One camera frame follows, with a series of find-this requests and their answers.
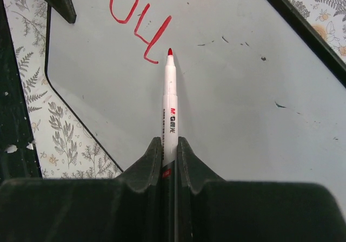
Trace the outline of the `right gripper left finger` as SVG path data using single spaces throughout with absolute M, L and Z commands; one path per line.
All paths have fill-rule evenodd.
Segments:
M 161 140 L 114 179 L 1 185 L 1 241 L 160 241 Z

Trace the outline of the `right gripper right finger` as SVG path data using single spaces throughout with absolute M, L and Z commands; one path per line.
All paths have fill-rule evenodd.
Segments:
M 226 181 L 178 139 L 179 241 L 345 241 L 345 220 L 322 185 Z

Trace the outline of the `red white marker pen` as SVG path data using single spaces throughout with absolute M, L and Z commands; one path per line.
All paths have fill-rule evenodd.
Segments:
M 162 240 L 177 241 L 176 160 L 178 145 L 178 98 L 173 51 L 168 50 L 162 98 Z

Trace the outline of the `white whiteboard black frame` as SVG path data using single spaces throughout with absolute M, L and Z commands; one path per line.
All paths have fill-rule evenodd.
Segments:
M 48 78 L 122 167 L 160 134 L 174 53 L 180 136 L 229 180 L 345 192 L 345 88 L 266 0 L 72 0 Z

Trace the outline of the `floral table mat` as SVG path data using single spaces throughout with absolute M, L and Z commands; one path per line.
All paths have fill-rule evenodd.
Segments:
M 48 39 L 48 6 L 43 0 L 3 0 L 8 18 L 16 75 L 28 111 L 25 121 L 33 134 L 26 151 L 36 150 L 44 178 L 114 177 L 138 159 L 138 150 L 128 147 L 111 116 L 98 112 L 99 106 L 85 107 L 85 95 L 77 99 L 77 110 L 88 112 L 91 124 L 82 120 L 49 86 L 44 72 Z M 345 89 L 318 66 L 319 89 L 298 73 L 297 85 L 288 92 L 271 91 L 257 100 L 260 126 L 245 116 L 234 119 L 233 135 L 238 144 L 223 152 L 212 152 L 197 144 L 198 129 L 188 134 L 197 155 L 228 179 L 304 180 L 333 182 L 345 177 Z

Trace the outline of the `black base bar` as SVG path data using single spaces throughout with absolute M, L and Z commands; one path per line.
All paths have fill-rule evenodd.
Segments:
M 1 182 L 41 177 L 8 18 L 1 0 Z

